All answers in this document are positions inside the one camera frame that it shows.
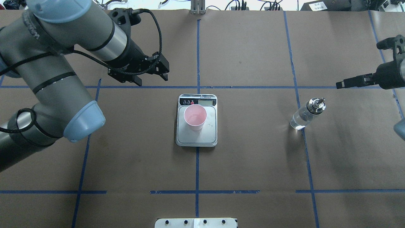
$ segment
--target digital scale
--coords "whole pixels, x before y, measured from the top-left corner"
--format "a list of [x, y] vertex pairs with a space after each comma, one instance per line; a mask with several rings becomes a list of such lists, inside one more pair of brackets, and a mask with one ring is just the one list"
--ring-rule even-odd
[[[184, 120], [185, 109], [199, 104], [207, 111], [207, 119], [200, 131], [193, 131]], [[176, 143], [179, 146], [213, 147], [218, 138], [217, 97], [213, 94], [182, 94], [177, 102]]]

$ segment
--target table surface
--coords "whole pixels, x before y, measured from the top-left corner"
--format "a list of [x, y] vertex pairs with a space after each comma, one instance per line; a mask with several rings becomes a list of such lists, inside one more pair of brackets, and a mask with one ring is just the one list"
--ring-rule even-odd
[[[336, 90], [373, 73], [403, 34], [405, 14], [379, 12], [154, 12], [169, 81], [121, 84], [78, 55], [66, 58], [107, 121], [78, 143], [58, 140], [0, 173], [1, 227], [153, 227], [157, 218], [233, 217], [239, 227], [404, 227], [405, 142], [393, 131], [405, 90]], [[21, 11], [0, 11], [0, 26]], [[142, 14], [132, 39], [158, 49]], [[179, 147], [177, 99], [218, 97], [218, 144]], [[0, 121], [36, 98], [0, 79]], [[288, 121], [312, 97], [326, 111]]]

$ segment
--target blue tape line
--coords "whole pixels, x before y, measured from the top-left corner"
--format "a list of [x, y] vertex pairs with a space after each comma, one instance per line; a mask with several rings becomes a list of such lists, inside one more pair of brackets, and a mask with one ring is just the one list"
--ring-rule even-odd
[[[150, 191], [150, 194], [196, 194], [194, 190]], [[198, 190], [198, 194], [257, 194], [260, 190]]]
[[311, 164], [309, 162], [308, 145], [307, 145], [307, 138], [305, 137], [305, 130], [302, 129], [301, 133], [302, 133], [302, 135], [304, 137], [305, 155], [307, 156], [307, 170], [308, 170], [309, 188], [311, 189], [311, 198], [312, 198], [313, 213], [314, 213], [314, 216], [315, 216], [315, 225], [316, 225], [317, 228], [319, 228], [318, 209], [316, 208], [315, 192], [314, 192], [314, 189], [313, 189]]
[[196, 86], [100, 86], [102, 89], [195, 89]]
[[200, 20], [197, 20], [197, 94], [200, 94]]
[[260, 190], [200, 190], [200, 194], [257, 194]]
[[[371, 27], [372, 27], [373, 33], [374, 33], [375, 42], [378, 43], [377, 33], [375, 32], [373, 17], [371, 16], [371, 11], [370, 10], [369, 10], [369, 17], [370, 17]], [[384, 55], [382, 54], [381, 50], [379, 50], [379, 51], [380, 51], [382, 62], [385, 63]], [[402, 112], [401, 105], [398, 102], [398, 96], [396, 95], [395, 89], [392, 89], [392, 93], [394, 94], [395, 101], [396, 101], [396, 106], [398, 107], [398, 111], [399, 111], [399, 114], [401, 116], [401, 119], [404, 119], [404, 114]]]
[[0, 190], [0, 194], [77, 194], [77, 191]]
[[295, 86], [201, 86], [204, 89], [294, 89]]
[[0, 78], [0, 86], [1, 86], [1, 84], [3, 84], [3, 80], [4, 80], [4, 75], [2, 75]]
[[[311, 193], [311, 190], [296, 190], [296, 193]], [[390, 192], [405, 192], [405, 189], [328, 189], [328, 190], [313, 190], [314, 193], [390, 193]]]
[[81, 194], [107, 194], [107, 191], [81, 191]]
[[199, 217], [198, 194], [200, 188], [200, 148], [196, 147], [196, 218]]
[[291, 49], [291, 42], [290, 42], [290, 33], [288, 32], [287, 14], [286, 14], [285, 11], [283, 11], [283, 13], [284, 13], [284, 23], [285, 23], [285, 26], [286, 26], [288, 51], [289, 51], [289, 54], [290, 54], [291, 70], [292, 70], [292, 75], [294, 76], [293, 78], [294, 78], [295, 96], [296, 96], [296, 98], [297, 98], [297, 105], [298, 105], [298, 108], [300, 108], [301, 105], [300, 105], [300, 98], [299, 98], [299, 96], [298, 96], [297, 78], [296, 78], [296, 76], [295, 76], [295, 68], [294, 68], [294, 63], [293, 63], [293, 61], [292, 61], [292, 49]]
[[21, 89], [21, 88], [29, 88], [28, 86], [0, 86], [1, 88], [17, 88], [17, 89]]
[[163, 191], [150, 191], [150, 194], [195, 194], [195, 190], [163, 190]]
[[[370, 22], [371, 22], [371, 28], [373, 29], [373, 33], [374, 33], [375, 43], [378, 43], [377, 33], [375, 32], [373, 17], [371, 16], [371, 11], [370, 10], [369, 10], [369, 17], [370, 17]], [[384, 55], [382, 54], [382, 51], [380, 49], [378, 49], [378, 50], [380, 52], [382, 61], [385, 63], [385, 58], [384, 58]]]
[[91, 137], [91, 134], [89, 136], [87, 136], [86, 151], [84, 153], [83, 166], [81, 168], [79, 190], [77, 192], [77, 197], [76, 197], [75, 212], [73, 213], [72, 228], [74, 228], [76, 226], [76, 218], [77, 218], [77, 212], [79, 210], [80, 195], [81, 195], [81, 189], [83, 186], [84, 172], [86, 170], [87, 155], [89, 153], [89, 147], [90, 147], [90, 137]]
[[[98, 86], [85, 86], [96, 89]], [[336, 89], [335, 86], [297, 86], [298, 89]], [[29, 88], [28, 86], [0, 86], [0, 88]], [[198, 89], [198, 86], [100, 86], [101, 89]], [[294, 89], [295, 86], [200, 86], [200, 89]], [[379, 86], [352, 87], [347, 89], [382, 89]]]
[[[297, 84], [297, 80], [296, 80], [296, 75], [295, 75], [295, 68], [294, 68], [294, 63], [292, 61], [292, 49], [291, 49], [291, 42], [290, 42], [290, 34], [288, 32], [288, 23], [287, 23], [287, 14], [285, 11], [283, 11], [284, 13], [284, 23], [286, 25], [286, 34], [287, 34], [287, 42], [288, 42], [288, 50], [290, 52], [290, 61], [291, 61], [291, 70], [292, 70], [292, 74], [294, 76], [294, 86], [295, 86], [295, 96], [297, 99], [297, 106], [298, 108], [301, 107], [300, 105], [300, 99], [299, 99], [299, 94], [298, 94], [298, 84]], [[313, 207], [313, 213], [314, 213], [314, 217], [315, 217], [315, 225], [316, 228], [319, 228], [319, 219], [318, 219], [318, 210], [316, 208], [316, 201], [315, 201], [315, 194], [313, 192], [313, 183], [312, 183], [312, 174], [311, 174], [311, 165], [309, 163], [309, 155], [308, 155], [308, 147], [307, 147], [307, 139], [305, 137], [305, 131], [304, 129], [301, 130], [303, 138], [304, 138], [304, 143], [305, 143], [305, 153], [307, 156], [307, 170], [308, 170], [308, 179], [309, 179], [309, 186], [311, 188], [311, 197], [312, 197], [312, 207]]]
[[[77, 194], [78, 191], [58, 190], [0, 190], [0, 194]], [[107, 194], [107, 191], [82, 191], [82, 194]]]
[[404, 113], [402, 112], [401, 104], [398, 101], [398, 96], [396, 95], [395, 89], [392, 89], [392, 93], [394, 94], [394, 97], [395, 97], [395, 102], [396, 102], [396, 106], [398, 107], [398, 110], [399, 110], [399, 115], [401, 116], [401, 119], [404, 119]]

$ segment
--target metal stand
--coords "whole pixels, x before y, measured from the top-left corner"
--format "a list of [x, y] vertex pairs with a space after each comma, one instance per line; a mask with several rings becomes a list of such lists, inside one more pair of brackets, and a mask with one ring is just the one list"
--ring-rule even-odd
[[191, 0], [191, 14], [205, 14], [205, 0]]

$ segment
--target bottle cap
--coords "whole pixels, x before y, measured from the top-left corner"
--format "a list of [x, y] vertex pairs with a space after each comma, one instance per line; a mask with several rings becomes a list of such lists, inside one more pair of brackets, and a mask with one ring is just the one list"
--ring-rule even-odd
[[314, 97], [307, 103], [307, 109], [312, 114], [319, 115], [326, 109], [325, 98]]

